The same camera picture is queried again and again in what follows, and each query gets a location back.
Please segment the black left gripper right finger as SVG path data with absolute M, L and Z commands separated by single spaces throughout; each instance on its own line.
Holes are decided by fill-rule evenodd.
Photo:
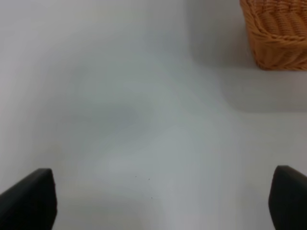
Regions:
M 290 166 L 277 166 L 268 206 L 276 230 L 306 230 L 307 177 Z

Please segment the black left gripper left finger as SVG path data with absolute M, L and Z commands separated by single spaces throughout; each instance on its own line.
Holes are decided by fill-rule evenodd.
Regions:
M 57 204 L 52 170 L 37 169 L 0 195 L 0 228 L 51 230 Z

